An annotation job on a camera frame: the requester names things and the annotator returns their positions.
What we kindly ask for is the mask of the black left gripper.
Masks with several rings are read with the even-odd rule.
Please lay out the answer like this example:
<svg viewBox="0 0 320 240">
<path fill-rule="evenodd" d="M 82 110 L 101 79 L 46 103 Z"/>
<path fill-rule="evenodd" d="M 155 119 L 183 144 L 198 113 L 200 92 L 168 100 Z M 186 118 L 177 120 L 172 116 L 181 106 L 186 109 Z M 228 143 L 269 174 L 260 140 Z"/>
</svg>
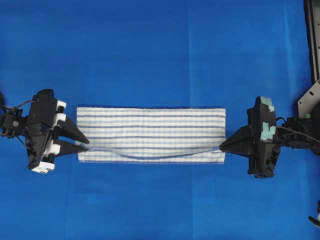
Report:
<svg viewBox="0 0 320 240">
<path fill-rule="evenodd" d="M 54 90 L 50 88 L 40 90 L 32 98 L 26 118 L 27 134 L 25 137 L 25 144 L 29 147 L 27 149 L 27 168 L 30 171 L 46 174 L 55 168 L 51 163 L 55 158 L 88 151 L 88 148 L 68 141 L 50 140 L 55 121 L 55 126 L 59 128 L 59 136 L 89 144 L 89 140 L 72 119 L 64 113 L 57 113 L 59 106 Z M 49 162 L 42 161 L 43 154 Z"/>
</svg>

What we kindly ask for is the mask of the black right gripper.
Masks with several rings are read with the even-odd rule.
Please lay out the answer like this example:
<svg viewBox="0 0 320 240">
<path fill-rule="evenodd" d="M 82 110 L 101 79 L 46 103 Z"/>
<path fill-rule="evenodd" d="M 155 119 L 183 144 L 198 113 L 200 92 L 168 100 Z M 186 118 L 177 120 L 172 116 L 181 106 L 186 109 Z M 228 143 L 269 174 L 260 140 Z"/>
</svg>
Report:
<svg viewBox="0 0 320 240">
<path fill-rule="evenodd" d="M 273 177 L 277 153 L 274 152 L 276 112 L 269 97 L 258 96 L 247 110 L 248 125 L 240 127 L 227 138 L 219 150 L 224 153 L 249 157 L 248 174 L 257 179 Z"/>
</svg>

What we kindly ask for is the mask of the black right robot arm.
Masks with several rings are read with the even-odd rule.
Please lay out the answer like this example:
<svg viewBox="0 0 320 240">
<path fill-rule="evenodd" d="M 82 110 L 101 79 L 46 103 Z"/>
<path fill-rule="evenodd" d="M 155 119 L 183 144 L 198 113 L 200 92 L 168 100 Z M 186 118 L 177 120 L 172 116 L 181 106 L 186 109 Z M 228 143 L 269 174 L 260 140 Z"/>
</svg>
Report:
<svg viewBox="0 0 320 240">
<path fill-rule="evenodd" d="M 275 107 L 268 97 L 258 96 L 247 109 L 248 124 L 227 138 L 219 149 L 224 153 L 248 158 L 249 175 L 271 178 L 281 148 L 311 150 L 320 154 L 320 107 L 316 105 L 309 118 L 288 117 L 278 125 Z"/>
</svg>

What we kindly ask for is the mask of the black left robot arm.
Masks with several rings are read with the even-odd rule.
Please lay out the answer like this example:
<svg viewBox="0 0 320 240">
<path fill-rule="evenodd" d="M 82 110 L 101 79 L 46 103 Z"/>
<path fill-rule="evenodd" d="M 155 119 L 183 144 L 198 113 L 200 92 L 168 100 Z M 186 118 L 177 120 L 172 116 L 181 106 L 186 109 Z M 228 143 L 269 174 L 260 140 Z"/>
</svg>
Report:
<svg viewBox="0 0 320 240">
<path fill-rule="evenodd" d="M 22 106 L 30 103 L 29 113 L 23 116 Z M 52 89 L 43 89 L 31 100 L 15 107 L 5 104 L 0 97 L 1 137 L 19 139 L 26 148 L 30 171 L 46 174 L 55 169 L 60 156 L 88 151 L 89 140 L 65 114 L 67 104 L 55 98 Z"/>
</svg>

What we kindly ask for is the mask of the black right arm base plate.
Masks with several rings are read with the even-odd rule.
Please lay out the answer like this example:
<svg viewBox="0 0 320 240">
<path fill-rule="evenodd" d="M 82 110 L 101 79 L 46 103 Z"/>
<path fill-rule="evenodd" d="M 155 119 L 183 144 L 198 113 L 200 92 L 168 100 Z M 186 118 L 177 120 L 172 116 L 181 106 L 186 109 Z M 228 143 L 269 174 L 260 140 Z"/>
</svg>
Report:
<svg viewBox="0 0 320 240">
<path fill-rule="evenodd" d="M 298 116 L 320 130 L 320 2 L 304 1 L 305 24 L 309 48 L 311 87 L 297 101 Z"/>
</svg>

